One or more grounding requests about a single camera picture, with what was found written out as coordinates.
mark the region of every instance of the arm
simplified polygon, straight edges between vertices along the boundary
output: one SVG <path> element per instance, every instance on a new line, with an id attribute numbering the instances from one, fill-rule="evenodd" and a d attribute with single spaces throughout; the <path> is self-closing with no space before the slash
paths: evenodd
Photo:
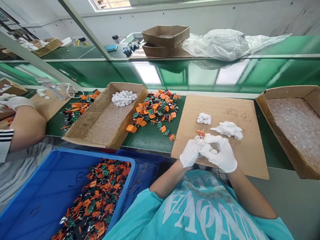
<path id="1" fill-rule="evenodd" d="M 200 153 L 227 173 L 236 197 L 242 207 L 249 214 L 260 218 L 277 218 L 277 214 L 271 205 L 247 179 L 238 166 L 228 139 L 222 138 L 221 136 L 206 134 L 204 142 L 206 145 L 202 147 Z M 209 143 L 216 143 L 219 149 L 218 154 L 210 152 L 211 146 Z"/>
<path id="2" fill-rule="evenodd" d="M 31 106 L 16 108 L 16 116 L 10 126 L 14 129 L 9 153 L 20 151 L 41 142 L 46 136 L 47 121 Z"/>
<path id="3" fill-rule="evenodd" d="M 150 192 L 154 192 L 159 198 L 166 199 L 183 178 L 187 170 L 188 168 L 184 168 L 180 160 L 176 161 L 150 186 Z"/>
<path id="4" fill-rule="evenodd" d="M 251 215 L 276 219 L 277 213 L 259 190 L 249 181 L 238 166 L 234 172 L 227 173 L 239 203 Z"/>
<path id="5" fill-rule="evenodd" d="M 193 166 L 199 157 L 199 151 L 204 145 L 204 141 L 196 139 L 197 137 L 188 141 L 180 159 L 150 186 L 150 192 L 154 192 L 162 199 L 166 199 L 173 192 L 186 171 Z"/>

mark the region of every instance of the cardboard box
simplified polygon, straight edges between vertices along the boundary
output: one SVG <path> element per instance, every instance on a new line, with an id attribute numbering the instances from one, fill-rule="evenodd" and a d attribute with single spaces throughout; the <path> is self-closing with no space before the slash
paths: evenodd
<path id="1" fill-rule="evenodd" d="M 166 58 L 174 49 L 164 47 L 157 44 L 146 43 L 142 46 L 144 53 L 148 56 L 156 56 Z"/>
<path id="2" fill-rule="evenodd" d="M 20 84 L 13 82 L 7 78 L 1 78 L 0 79 L 0 89 L 2 89 L 4 87 L 5 84 L 11 85 L 12 87 L 7 89 L 6 91 L 4 91 L 3 93 L 0 93 L 0 96 L 4 93 L 8 93 L 8 94 L 15 94 L 17 96 L 22 96 L 25 93 L 28 92 L 27 89 L 25 89 L 24 87 L 22 87 Z M 0 120 L 5 119 L 7 117 L 12 116 L 13 114 L 15 114 L 15 112 L 10 112 L 10 113 L 0 113 Z"/>
<path id="3" fill-rule="evenodd" d="M 39 40 L 31 41 L 31 43 L 33 43 L 33 45 L 35 45 L 36 47 L 39 48 L 36 51 L 31 51 L 32 53 L 34 53 L 38 57 L 43 57 L 43 56 L 47 55 L 48 53 L 53 52 L 54 50 L 56 50 L 57 48 L 59 48 L 59 47 L 61 47 L 63 45 L 63 42 L 61 42 L 57 38 L 47 38 L 44 41 L 45 42 L 49 42 L 49 44 L 47 44 L 44 47 L 41 47 L 41 44 L 39 43 Z M 7 54 L 8 56 L 12 57 L 13 59 L 19 59 L 20 58 L 18 55 L 16 55 L 15 53 L 11 52 L 8 49 L 3 50 L 2 52 Z"/>
<path id="4" fill-rule="evenodd" d="M 319 180 L 320 88 L 271 88 L 256 101 L 298 176 Z"/>
<path id="5" fill-rule="evenodd" d="M 169 48 L 176 48 L 190 37 L 190 28 L 186 26 L 156 26 L 142 32 L 145 42 Z"/>
<path id="6" fill-rule="evenodd" d="M 117 107 L 111 101 L 112 94 L 122 90 L 136 93 L 138 99 L 128 106 Z M 132 115 L 138 103 L 143 102 L 148 94 L 143 84 L 110 83 L 62 139 L 84 146 L 120 149 L 128 134 L 126 127 L 133 123 Z"/>
<path id="7" fill-rule="evenodd" d="M 197 123 L 202 112 L 212 116 L 210 126 Z M 269 179 L 253 100 L 187 95 L 171 157 L 179 158 L 188 140 L 196 136 L 196 130 L 204 129 L 205 133 L 219 135 L 210 128 L 224 121 L 234 122 L 242 129 L 243 139 L 240 141 L 234 137 L 221 136 L 229 140 L 243 172 L 252 177 Z M 205 157 L 198 158 L 196 163 L 216 167 Z"/>

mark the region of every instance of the white glove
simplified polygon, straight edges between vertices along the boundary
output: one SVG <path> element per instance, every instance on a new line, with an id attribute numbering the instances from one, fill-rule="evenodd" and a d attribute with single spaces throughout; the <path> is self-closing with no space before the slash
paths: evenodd
<path id="1" fill-rule="evenodd" d="M 0 111 L 2 111 L 2 112 L 5 111 L 3 106 L 7 106 L 7 107 L 13 109 L 14 111 L 16 111 L 16 108 L 20 107 L 22 105 L 31 106 L 34 108 L 34 104 L 31 102 L 30 99 L 27 99 L 25 97 L 13 97 L 13 98 L 10 98 L 8 101 L 0 100 Z"/>
<path id="2" fill-rule="evenodd" d="M 180 161 L 184 168 L 193 166 L 198 159 L 199 151 L 202 149 L 204 144 L 204 141 L 200 139 L 191 139 L 188 141 L 186 147 L 180 155 Z"/>
<path id="3" fill-rule="evenodd" d="M 217 141 L 215 142 L 218 148 L 218 153 L 213 154 L 210 152 L 210 148 L 208 147 L 209 144 L 203 145 L 200 154 L 205 156 L 209 159 L 209 162 L 217 165 L 219 168 L 221 168 L 226 173 L 234 172 L 238 166 L 238 163 L 236 159 L 233 156 L 233 151 L 231 148 L 231 145 L 229 143 L 229 140 L 226 138 L 222 138 L 221 136 L 210 136 L 207 138 L 204 138 L 204 141 L 209 143 L 210 140 Z"/>

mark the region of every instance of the person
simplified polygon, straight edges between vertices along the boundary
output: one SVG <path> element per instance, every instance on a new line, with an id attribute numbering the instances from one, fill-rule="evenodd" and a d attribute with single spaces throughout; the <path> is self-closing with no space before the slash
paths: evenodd
<path id="1" fill-rule="evenodd" d="M 215 143 L 214 154 L 210 143 Z M 227 175 L 187 171 L 199 154 Z M 293 239 L 281 218 L 244 175 L 228 139 L 206 134 L 137 198 L 104 239 Z"/>
<path id="2" fill-rule="evenodd" d="M 45 134 L 47 121 L 31 100 L 8 94 L 0 100 L 0 112 L 8 111 L 16 114 L 10 127 L 0 130 L 0 212 L 53 146 L 53 138 Z"/>

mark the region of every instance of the pile of orange plugs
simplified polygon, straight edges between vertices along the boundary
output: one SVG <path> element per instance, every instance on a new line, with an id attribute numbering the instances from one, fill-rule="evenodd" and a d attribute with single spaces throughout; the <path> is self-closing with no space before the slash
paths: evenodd
<path id="1" fill-rule="evenodd" d="M 170 122 L 177 116 L 178 107 L 176 103 L 180 98 L 180 94 L 171 93 L 168 89 L 164 91 L 159 89 L 155 94 L 149 93 L 144 102 L 139 103 L 136 108 L 137 112 L 133 114 L 133 124 L 127 126 L 127 131 L 135 133 L 138 129 L 137 126 L 144 127 L 147 121 L 150 121 L 152 125 L 157 124 L 163 135 L 170 136 L 170 141 L 175 140 L 175 135 L 170 134 L 170 130 L 166 129 L 162 122 L 166 120 Z"/>

